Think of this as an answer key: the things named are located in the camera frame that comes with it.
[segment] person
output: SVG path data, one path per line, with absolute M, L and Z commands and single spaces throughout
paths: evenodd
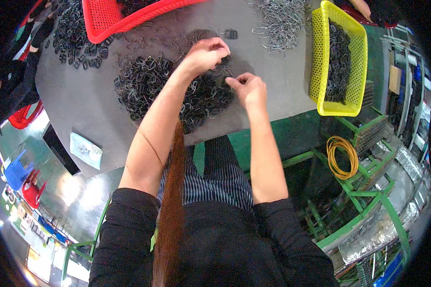
M 250 121 L 252 186 L 227 136 L 205 142 L 203 176 L 194 146 L 179 148 L 187 87 L 227 55 L 220 38 L 196 43 L 143 118 L 101 226 L 89 286 L 335 286 L 332 262 L 293 211 L 260 77 L 226 78 Z
M 40 100 L 35 86 L 35 74 L 40 60 L 40 45 L 53 30 L 52 13 L 33 35 L 27 58 L 24 61 L 11 59 L 27 42 L 34 28 L 35 17 L 49 6 L 51 6 L 50 1 L 43 1 L 31 12 L 21 36 L 6 53 L 5 60 L 0 67 L 0 124 L 19 109 Z

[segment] long hair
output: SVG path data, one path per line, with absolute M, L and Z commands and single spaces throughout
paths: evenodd
M 182 243 L 184 209 L 182 190 L 185 174 L 184 132 L 179 121 L 174 134 L 170 172 L 164 186 L 158 238 L 154 246 L 152 286 L 175 286 L 179 279 L 179 249 Z

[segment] red basket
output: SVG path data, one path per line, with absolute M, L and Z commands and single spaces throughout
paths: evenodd
M 126 32 L 158 15 L 207 0 L 161 0 L 123 18 L 116 0 L 83 0 L 88 39 L 98 44 L 112 34 Z

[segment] perforated basket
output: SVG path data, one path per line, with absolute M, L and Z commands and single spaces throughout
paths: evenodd
M 92 43 L 126 32 L 158 15 L 207 0 L 161 0 L 124 17 L 116 0 L 83 0 L 86 33 Z
M 324 101 L 329 72 L 329 19 L 343 27 L 350 37 L 351 73 L 346 88 L 345 104 Z M 318 106 L 321 116 L 356 117 L 362 105 L 367 76 L 367 33 L 364 27 L 329 1 L 312 12 L 313 66 L 310 98 Z

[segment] blue chair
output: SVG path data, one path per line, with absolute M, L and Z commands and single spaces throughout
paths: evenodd
M 3 171 L 6 181 L 14 191 L 20 189 L 30 172 L 34 169 L 34 162 L 31 162 L 27 168 L 24 169 L 19 161 L 25 152 L 26 150 L 23 150 L 23 152 L 21 152 L 21 154 Z

